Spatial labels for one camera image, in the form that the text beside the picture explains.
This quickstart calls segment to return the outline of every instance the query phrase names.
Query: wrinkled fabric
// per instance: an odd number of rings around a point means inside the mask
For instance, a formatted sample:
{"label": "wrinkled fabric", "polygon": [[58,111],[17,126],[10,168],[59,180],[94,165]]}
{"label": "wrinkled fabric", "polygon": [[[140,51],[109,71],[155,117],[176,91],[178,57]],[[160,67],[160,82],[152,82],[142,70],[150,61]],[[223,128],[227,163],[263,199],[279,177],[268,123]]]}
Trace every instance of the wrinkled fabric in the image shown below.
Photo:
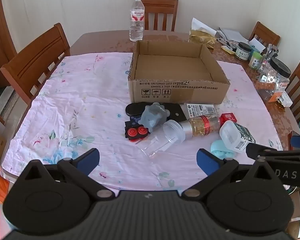
{"label": "wrinkled fabric", "polygon": [[[205,178],[196,153],[199,148],[210,150],[211,143],[220,139],[218,133],[184,141],[153,159],[125,138],[131,57],[131,53],[66,57],[32,102],[2,167],[18,176],[30,160],[54,164],[95,147],[100,163],[89,176],[114,191],[182,191]],[[223,103],[216,106],[218,114],[233,112],[257,143],[282,149],[271,117],[243,68],[219,64],[231,86]],[[236,159],[253,163],[242,154]]]}

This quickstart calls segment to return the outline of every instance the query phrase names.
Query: dining table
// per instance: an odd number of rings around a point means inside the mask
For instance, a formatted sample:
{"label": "dining table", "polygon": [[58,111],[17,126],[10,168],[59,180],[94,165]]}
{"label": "dining table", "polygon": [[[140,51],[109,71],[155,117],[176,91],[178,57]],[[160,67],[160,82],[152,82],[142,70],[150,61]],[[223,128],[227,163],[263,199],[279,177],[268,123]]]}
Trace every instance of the dining table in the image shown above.
{"label": "dining table", "polygon": [[[187,42],[188,33],[145,30],[144,41],[181,41]],[[70,55],[101,52],[133,52],[135,42],[130,41],[128,30],[103,31],[83,34],[70,48]],[[222,44],[216,42],[214,49],[209,49],[212,56],[218,61],[230,62],[241,65],[251,81],[255,84],[258,72],[249,67],[248,61],[237,59],[234,55],[225,52]],[[283,150],[288,150],[288,135],[291,131],[300,134],[300,128],[290,108],[282,107],[279,103],[265,103],[270,113],[274,126],[279,135]]]}

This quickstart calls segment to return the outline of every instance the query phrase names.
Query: bottle with silver cap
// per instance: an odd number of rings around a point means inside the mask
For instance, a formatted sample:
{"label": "bottle with silver cap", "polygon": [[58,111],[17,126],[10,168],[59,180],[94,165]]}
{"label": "bottle with silver cap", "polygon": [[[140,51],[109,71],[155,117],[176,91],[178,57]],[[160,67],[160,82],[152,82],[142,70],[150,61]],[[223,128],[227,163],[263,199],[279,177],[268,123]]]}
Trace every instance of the bottle with silver cap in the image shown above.
{"label": "bottle with silver cap", "polygon": [[186,134],[186,139],[194,136],[205,136],[220,130],[220,119],[216,114],[191,117],[187,121],[180,122],[179,124]]}

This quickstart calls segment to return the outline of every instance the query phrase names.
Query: white wall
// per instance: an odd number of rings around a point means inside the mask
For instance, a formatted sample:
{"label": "white wall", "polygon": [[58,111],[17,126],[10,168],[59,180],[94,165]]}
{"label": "white wall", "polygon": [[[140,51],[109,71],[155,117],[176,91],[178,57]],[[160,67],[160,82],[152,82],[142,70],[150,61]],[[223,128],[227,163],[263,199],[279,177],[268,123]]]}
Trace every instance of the white wall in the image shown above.
{"label": "white wall", "polygon": [[[129,28],[133,0],[2,0],[7,24],[20,51],[60,22],[69,44],[82,34]],[[248,38],[257,21],[260,0],[179,0],[177,32],[188,32],[193,17],[212,28],[237,29]]]}
{"label": "white wall", "polygon": [[262,0],[258,20],[278,34],[278,59],[292,71],[300,62],[300,0]]}

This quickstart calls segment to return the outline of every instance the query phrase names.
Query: small white box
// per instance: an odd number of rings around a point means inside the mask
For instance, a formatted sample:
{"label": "small white box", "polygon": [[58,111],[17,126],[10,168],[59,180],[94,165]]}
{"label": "small white box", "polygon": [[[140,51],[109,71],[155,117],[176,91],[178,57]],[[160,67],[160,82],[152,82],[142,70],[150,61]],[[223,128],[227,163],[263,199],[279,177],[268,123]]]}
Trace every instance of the small white box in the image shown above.
{"label": "small white box", "polygon": [[284,107],[292,106],[292,101],[286,91],[283,91],[282,95],[279,97],[279,100]]}

